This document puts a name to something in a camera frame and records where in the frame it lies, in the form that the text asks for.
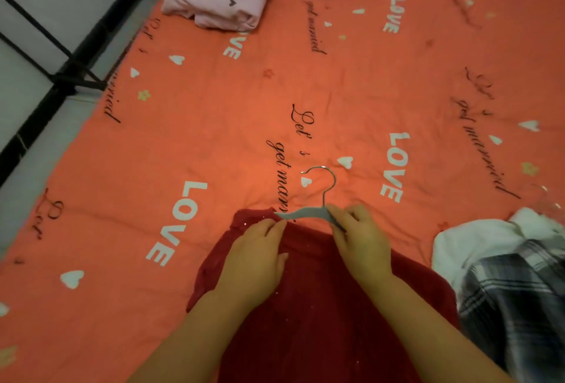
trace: gray hanger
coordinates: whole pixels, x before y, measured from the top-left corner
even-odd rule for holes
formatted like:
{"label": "gray hanger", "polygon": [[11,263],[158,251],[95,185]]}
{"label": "gray hanger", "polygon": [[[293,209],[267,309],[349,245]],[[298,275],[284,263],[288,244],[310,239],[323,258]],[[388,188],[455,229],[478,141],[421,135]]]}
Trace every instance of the gray hanger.
{"label": "gray hanger", "polygon": [[314,166],[314,167],[310,167],[307,171],[300,173],[308,173],[312,169],[317,169],[317,168],[326,169],[333,176],[333,185],[330,186],[327,190],[325,190],[321,196],[322,207],[303,207],[302,209],[299,209],[292,213],[275,212],[275,215],[280,216],[282,219],[288,219],[288,220],[299,219],[299,218],[320,218],[325,221],[328,221],[329,223],[334,224],[340,230],[345,231],[343,227],[340,225],[340,223],[337,222],[332,215],[330,215],[328,209],[325,208],[325,194],[333,187],[335,187],[335,183],[337,182],[337,179],[335,178],[333,172],[326,166]]}

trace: black and white plaid shirt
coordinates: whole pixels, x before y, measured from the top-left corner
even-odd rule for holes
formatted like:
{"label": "black and white plaid shirt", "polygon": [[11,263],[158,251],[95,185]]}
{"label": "black and white plaid shirt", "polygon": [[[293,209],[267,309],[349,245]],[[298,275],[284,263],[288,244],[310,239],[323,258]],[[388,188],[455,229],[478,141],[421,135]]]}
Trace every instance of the black and white plaid shirt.
{"label": "black and white plaid shirt", "polygon": [[514,379],[565,382],[563,237],[479,260],[458,297],[465,335]]}

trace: white heart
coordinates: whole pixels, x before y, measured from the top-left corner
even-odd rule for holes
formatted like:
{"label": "white heart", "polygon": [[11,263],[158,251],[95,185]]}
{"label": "white heart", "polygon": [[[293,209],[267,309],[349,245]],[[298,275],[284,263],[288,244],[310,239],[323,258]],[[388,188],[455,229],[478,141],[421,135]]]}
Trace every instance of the white heart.
{"label": "white heart", "polygon": [[489,137],[491,138],[491,140],[493,141],[493,143],[495,145],[499,145],[499,144],[502,143],[502,139],[500,137],[490,136],[490,135],[489,135]]}
{"label": "white heart", "polygon": [[182,62],[184,61],[184,57],[182,56],[169,56],[169,58],[173,61],[173,63],[175,65],[182,65]]}
{"label": "white heart", "polygon": [[536,120],[520,122],[518,125],[528,130],[540,131],[540,129],[537,128],[538,122]]}
{"label": "white heart", "polygon": [[308,185],[310,185],[312,183],[312,179],[310,178],[305,178],[304,176],[302,178],[300,178],[300,183],[302,184],[303,187],[307,187]]}
{"label": "white heart", "polygon": [[0,317],[7,315],[9,311],[10,308],[7,305],[0,303]]}
{"label": "white heart", "polygon": [[351,169],[351,162],[353,161],[353,157],[340,157],[337,159],[337,162],[345,167],[347,170]]}
{"label": "white heart", "polygon": [[79,280],[81,280],[83,276],[84,272],[82,270],[74,270],[61,274],[61,282],[69,289],[76,289],[79,285]]}

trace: bed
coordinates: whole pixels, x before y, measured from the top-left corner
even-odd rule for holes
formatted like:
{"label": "bed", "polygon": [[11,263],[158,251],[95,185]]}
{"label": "bed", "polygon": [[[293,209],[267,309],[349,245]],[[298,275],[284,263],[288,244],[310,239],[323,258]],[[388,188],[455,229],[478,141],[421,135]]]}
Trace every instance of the bed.
{"label": "bed", "polygon": [[0,379],[125,381],[237,210],[321,205],[312,166],[428,266],[532,183],[565,205],[559,1],[269,0],[249,34],[156,6],[0,265]]}

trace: dark red sweater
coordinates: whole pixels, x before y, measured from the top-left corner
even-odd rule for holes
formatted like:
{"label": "dark red sweater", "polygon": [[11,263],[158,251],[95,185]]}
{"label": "dark red sweater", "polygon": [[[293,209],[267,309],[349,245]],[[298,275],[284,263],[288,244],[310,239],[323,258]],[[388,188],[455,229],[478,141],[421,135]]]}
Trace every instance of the dark red sweater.
{"label": "dark red sweater", "polygon": [[[240,210],[200,270],[187,310],[214,289],[235,239],[272,210]],[[398,338],[350,276],[332,237],[290,223],[281,283],[251,312],[222,357],[219,383],[419,382]],[[437,273],[392,252],[393,273],[458,326],[456,299]]]}

